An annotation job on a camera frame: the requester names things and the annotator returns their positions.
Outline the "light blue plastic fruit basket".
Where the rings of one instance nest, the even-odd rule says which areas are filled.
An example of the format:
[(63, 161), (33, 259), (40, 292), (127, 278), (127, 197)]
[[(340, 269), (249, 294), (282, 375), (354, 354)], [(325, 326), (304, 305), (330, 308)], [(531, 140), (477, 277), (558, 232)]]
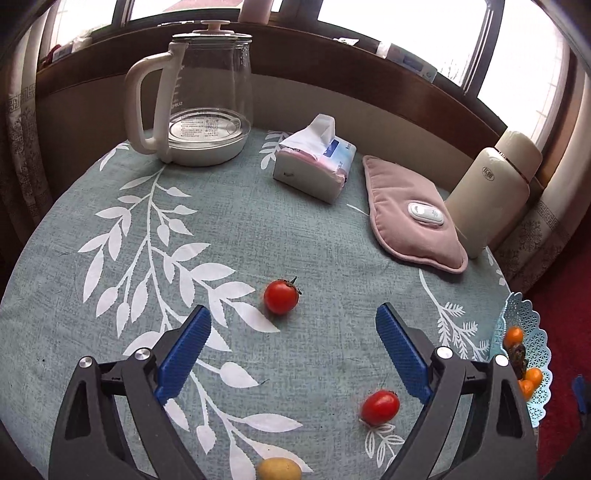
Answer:
[(545, 407), (551, 398), (550, 386), (553, 373), (549, 364), (552, 354), (547, 345), (547, 332), (540, 327), (540, 315), (534, 310), (532, 302), (523, 298), (521, 292), (512, 292), (506, 299), (491, 337), (490, 358), (498, 354), (508, 355), (503, 347), (503, 339), (506, 331), (511, 327), (522, 329), (528, 366), (538, 368), (543, 375), (541, 385), (527, 402), (532, 427), (536, 429), (546, 416)]

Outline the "grey leaf-pattern tablecloth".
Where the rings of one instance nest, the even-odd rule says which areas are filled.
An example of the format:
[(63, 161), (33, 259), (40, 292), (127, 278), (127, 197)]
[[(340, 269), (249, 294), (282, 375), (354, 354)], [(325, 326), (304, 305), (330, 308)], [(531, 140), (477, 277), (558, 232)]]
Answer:
[[(375, 328), (392, 304), (437, 345), (485, 360), (509, 289), (483, 252), (460, 274), (401, 263), (370, 228), (363, 165), (335, 204), (273, 179), (273, 132), (235, 159), (181, 168), (119, 144), (54, 204), (1, 302), (1, 418), (25, 458), (48, 467), (61, 399), (79, 358), (150, 347), (189, 311), (211, 337), (166, 410), (211, 479), (250, 479), (270, 456), (308, 479), (377, 479), (421, 411)], [(294, 310), (263, 293), (297, 277)], [(399, 413), (370, 426), (365, 400), (395, 392)]]

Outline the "patterned curtain right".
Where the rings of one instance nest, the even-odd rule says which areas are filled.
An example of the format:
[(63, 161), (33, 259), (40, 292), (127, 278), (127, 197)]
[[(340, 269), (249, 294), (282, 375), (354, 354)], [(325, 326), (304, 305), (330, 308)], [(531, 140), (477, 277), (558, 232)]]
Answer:
[(541, 197), (494, 253), (512, 291), (527, 292), (565, 248), (590, 206), (590, 79), (563, 158)]

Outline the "white blue box on windowsill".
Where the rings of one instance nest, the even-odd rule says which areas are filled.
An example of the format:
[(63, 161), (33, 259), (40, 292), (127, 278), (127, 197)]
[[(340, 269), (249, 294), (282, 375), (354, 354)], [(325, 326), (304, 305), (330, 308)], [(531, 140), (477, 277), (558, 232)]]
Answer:
[(433, 65), (389, 41), (381, 41), (376, 54), (413, 72), (430, 83), (435, 81), (438, 70)]

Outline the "brown longan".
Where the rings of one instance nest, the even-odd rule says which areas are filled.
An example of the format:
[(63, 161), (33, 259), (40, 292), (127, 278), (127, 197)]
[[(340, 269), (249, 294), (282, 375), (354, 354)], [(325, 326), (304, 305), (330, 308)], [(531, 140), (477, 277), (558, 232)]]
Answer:
[(256, 467), (259, 480), (301, 480), (301, 467), (287, 458), (269, 458)]

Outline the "small orange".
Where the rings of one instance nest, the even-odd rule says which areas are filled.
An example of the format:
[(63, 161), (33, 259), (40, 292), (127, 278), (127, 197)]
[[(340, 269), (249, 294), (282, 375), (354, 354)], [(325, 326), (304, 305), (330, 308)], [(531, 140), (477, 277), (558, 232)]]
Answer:
[(506, 330), (503, 346), (506, 350), (511, 349), (516, 345), (520, 345), (524, 340), (524, 331), (518, 326), (509, 327)]

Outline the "cherry tomato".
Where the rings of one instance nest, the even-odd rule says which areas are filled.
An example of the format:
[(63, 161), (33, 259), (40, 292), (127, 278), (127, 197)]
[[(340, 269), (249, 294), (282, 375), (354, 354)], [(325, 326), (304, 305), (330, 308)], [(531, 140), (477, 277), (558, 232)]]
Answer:
[(276, 315), (286, 315), (297, 306), (301, 291), (296, 285), (297, 277), (291, 280), (277, 279), (266, 286), (263, 303), (266, 309)]
[(379, 390), (363, 403), (361, 419), (370, 426), (380, 426), (394, 419), (399, 410), (398, 395), (393, 391)]

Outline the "pink hot water bag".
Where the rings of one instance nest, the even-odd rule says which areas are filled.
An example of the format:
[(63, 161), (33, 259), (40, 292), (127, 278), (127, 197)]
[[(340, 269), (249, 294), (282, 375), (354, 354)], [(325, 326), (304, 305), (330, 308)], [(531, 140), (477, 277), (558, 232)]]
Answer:
[(363, 156), (370, 227), (394, 258), (461, 274), (468, 255), (435, 184), (397, 163)]

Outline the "patterned curtain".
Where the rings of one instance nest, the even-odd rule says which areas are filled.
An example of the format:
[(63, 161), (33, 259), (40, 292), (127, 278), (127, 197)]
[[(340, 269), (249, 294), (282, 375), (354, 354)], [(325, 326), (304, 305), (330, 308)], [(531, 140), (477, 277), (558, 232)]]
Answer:
[(494, 253), (512, 291), (527, 292), (565, 248), (590, 206), (590, 79), (563, 158), (541, 197)]
[(21, 243), (53, 204), (36, 117), (36, 77), (47, 16), (37, 19), (1, 66), (1, 201)]

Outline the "dark brown passion fruit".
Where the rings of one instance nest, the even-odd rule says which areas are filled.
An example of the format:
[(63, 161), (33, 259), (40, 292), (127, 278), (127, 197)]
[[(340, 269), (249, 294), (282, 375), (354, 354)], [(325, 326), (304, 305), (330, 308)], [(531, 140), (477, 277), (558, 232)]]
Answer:
[(528, 369), (526, 348), (522, 343), (516, 343), (507, 350), (510, 364), (518, 380), (523, 380)]

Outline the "tissue pack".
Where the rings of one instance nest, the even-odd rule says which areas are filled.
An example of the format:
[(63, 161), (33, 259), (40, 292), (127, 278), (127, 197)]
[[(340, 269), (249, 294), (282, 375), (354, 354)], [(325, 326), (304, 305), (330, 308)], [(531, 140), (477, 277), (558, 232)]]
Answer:
[(356, 146), (335, 134), (335, 118), (318, 114), (280, 142), (273, 179), (333, 204), (346, 185)]

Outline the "pink tumbler on windowsill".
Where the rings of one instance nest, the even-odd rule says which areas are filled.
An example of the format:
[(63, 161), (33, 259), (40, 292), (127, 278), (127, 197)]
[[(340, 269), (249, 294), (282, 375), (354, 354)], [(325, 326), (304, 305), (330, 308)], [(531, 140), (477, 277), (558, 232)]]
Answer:
[(273, 0), (245, 0), (240, 7), (238, 22), (266, 25), (272, 8)]

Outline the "cream thermos flask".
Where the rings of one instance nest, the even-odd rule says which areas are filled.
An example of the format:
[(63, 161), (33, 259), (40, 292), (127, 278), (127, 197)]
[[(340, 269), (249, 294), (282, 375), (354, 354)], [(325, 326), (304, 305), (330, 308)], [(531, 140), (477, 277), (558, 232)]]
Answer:
[(478, 257), (526, 204), (541, 162), (534, 142), (510, 129), (477, 155), (446, 200), (469, 257)]

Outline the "patterned curtain left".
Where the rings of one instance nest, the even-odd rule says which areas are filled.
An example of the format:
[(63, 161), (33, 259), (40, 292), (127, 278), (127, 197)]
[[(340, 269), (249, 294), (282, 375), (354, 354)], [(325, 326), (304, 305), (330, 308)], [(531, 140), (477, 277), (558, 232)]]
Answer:
[(1, 201), (21, 243), (53, 204), (36, 117), (36, 77), (47, 16), (37, 19), (1, 66)]

